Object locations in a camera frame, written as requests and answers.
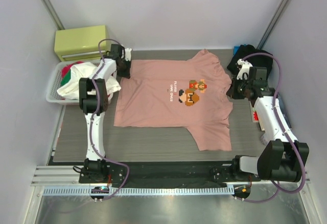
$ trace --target metal frame pole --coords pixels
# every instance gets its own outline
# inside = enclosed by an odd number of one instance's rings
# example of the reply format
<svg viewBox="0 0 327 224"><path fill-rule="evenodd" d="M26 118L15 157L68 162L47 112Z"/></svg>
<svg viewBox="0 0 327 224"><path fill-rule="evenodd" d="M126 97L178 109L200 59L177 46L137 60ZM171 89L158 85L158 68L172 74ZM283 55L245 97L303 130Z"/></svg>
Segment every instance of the metal frame pole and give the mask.
<svg viewBox="0 0 327 224"><path fill-rule="evenodd" d="M55 8L53 7L53 5L51 4L50 0L42 0L46 10L49 12L50 17L52 18L52 20L54 21L54 23L56 24L56 27L58 30L63 30L65 29L59 16L57 15Z"/></svg>
<svg viewBox="0 0 327 224"><path fill-rule="evenodd" d="M269 25L267 26L265 33L263 34L257 48L262 49L264 45L266 44L270 34L274 30L276 24L278 23L279 19L281 18L282 14L284 13L285 9L287 8L289 2L291 0L282 0L281 3L279 4L273 18L270 20Z"/></svg>

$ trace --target t-shirt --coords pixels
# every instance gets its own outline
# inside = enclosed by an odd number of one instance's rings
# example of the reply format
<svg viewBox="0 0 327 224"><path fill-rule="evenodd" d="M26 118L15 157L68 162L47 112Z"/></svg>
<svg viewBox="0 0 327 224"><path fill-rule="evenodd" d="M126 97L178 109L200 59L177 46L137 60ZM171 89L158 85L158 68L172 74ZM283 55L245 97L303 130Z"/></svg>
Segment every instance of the t-shirt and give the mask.
<svg viewBox="0 0 327 224"><path fill-rule="evenodd" d="M204 49L187 61L134 60L130 72L114 126L186 127L199 150L231 150L231 80L217 56Z"/></svg>

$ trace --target plastic basket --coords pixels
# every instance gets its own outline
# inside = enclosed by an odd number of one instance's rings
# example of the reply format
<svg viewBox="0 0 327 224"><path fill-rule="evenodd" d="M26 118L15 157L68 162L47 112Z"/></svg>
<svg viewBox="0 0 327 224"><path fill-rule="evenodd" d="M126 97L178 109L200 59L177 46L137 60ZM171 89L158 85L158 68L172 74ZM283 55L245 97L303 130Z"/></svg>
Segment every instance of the plastic basket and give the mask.
<svg viewBox="0 0 327 224"><path fill-rule="evenodd" d="M62 105L78 105L79 104L79 100L65 99L62 96L58 95L58 93L57 93L57 90L60 88L60 83L62 80L62 77L61 77L62 69L72 63L75 63L75 62L77 62L77 60L60 62L56 66L56 69L52 73L52 76L51 76L51 79L50 79L50 82L48 85L48 89L46 91L45 98L49 103L59 103ZM91 63L97 65L100 63L100 60L92 60L92 61L86 61L86 62L91 62Z"/></svg>

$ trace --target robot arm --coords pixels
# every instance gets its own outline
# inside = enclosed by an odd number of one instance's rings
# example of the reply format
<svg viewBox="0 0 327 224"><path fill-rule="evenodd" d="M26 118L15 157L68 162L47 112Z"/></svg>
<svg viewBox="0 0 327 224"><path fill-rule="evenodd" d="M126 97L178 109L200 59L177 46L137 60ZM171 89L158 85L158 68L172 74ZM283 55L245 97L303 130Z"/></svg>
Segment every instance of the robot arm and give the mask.
<svg viewBox="0 0 327 224"><path fill-rule="evenodd" d="M103 181L108 176L107 163L102 159L105 157L103 147L103 120L112 94L107 94L106 81L110 76L116 78L117 75L129 78L130 65L131 49L124 49L121 45L112 44L109 54L105 55L103 62L100 63L96 71L88 78L81 78L79 81L79 105L86 119L88 141L86 159L80 174L80 183L92 183L95 179ZM88 93L95 89L92 82L95 74L94 80L99 89L97 94L100 100L100 107L97 114L93 116L91 123L92 114L97 110L98 105L97 96Z"/></svg>
<svg viewBox="0 0 327 224"><path fill-rule="evenodd" d="M268 87L266 68L252 67L250 63L243 60L239 60L237 64L240 72L233 78L227 95L234 99L248 98L251 101L265 128L265 134L261 140L267 144L260 157L236 157L239 160L239 171L258 175L261 180L298 182L301 178L301 169L284 132L287 132L295 143L304 165L309 154L308 145L297 141L284 119L278 99L276 99L275 109L285 130L279 126L273 107L275 90Z"/></svg>

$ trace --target green cloth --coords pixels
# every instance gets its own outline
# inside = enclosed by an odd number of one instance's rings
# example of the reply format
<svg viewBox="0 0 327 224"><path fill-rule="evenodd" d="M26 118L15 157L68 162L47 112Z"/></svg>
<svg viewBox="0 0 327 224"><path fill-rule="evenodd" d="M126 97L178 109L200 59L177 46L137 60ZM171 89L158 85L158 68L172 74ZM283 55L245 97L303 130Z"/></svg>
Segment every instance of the green cloth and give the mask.
<svg viewBox="0 0 327 224"><path fill-rule="evenodd" d="M60 86L64 86L71 80L71 70L69 70L66 75L63 77L62 81L60 82Z"/></svg>

